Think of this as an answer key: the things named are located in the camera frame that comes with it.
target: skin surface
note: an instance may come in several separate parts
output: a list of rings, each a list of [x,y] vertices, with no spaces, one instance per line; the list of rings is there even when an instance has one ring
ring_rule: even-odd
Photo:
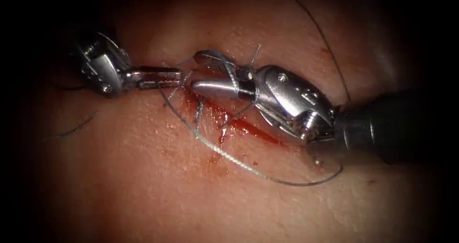
[[[371,0],[299,1],[328,39],[353,102],[414,83],[409,57]],[[101,12],[137,66],[174,66],[208,48],[246,64],[260,44],[256,68],[282,66],[316,85],[333,105],[346,102],[330,51],[294,0],[126,0],[115,12]],[[49,72],[56,82],[78,84],[60,64]],[[375,162],[346,166],[320,186],[279,185],[216,156],[164,107],[158,91],[132,89],[106,99],[90,90],[39,86],[28,103],[39,122],[22,124],[33,123],[36,131],[29,138],[39,159],[35,192],[54,240],[376,243],[417,242],[432,231],[435,167]],[[233,112],[246,104],[211,101]],[[196,102],[184,90],[172,102],[193,120]],[[39,141],[96,111],[82,130]],[[269,129],[255,111],[246,116]],[[219,112],[205,107],[200,129],[218,144],[216,121]],[[321,177],[298,147],[234,127],[228,133],[223,149],[263,172],[294,181]]]

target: red blood stain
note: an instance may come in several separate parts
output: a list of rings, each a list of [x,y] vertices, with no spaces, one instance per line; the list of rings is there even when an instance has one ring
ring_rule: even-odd
[[[188,87],[186,89],[186,97],[187,99],[187,110],[192,111],[193,114],[195,114],[196,111],[196,106],[199,103],[199,95],[192,93]],[[208,99],[205,100],[205,106],[207,107],[207,110],[211,110],[212,115],[211,118],[214,120],[218,120],[219,124],[223,123],[223,121],[230,119],[233,117],[233,114],[230,112],[226,111],[224,108],[215,105],[214,103],[210,102]],[[271,137],[269,134],[261,130],[260,128],[254,126],[253,124],[244,121],[244,116],[240,117],[241,119],[236,119],[230,121],[226,128],[221,129],[220,137],[219,137],[219,144],[220,146],[223,146],[225,139],[229,135],[229,131],[227,131],[228,128],[233,127],[235,130],[240,131],[244,134],[251,134],[255,137],[258,137],[266,142],[276,144],[276,145],[283,145],[279,140],[274,139]]]

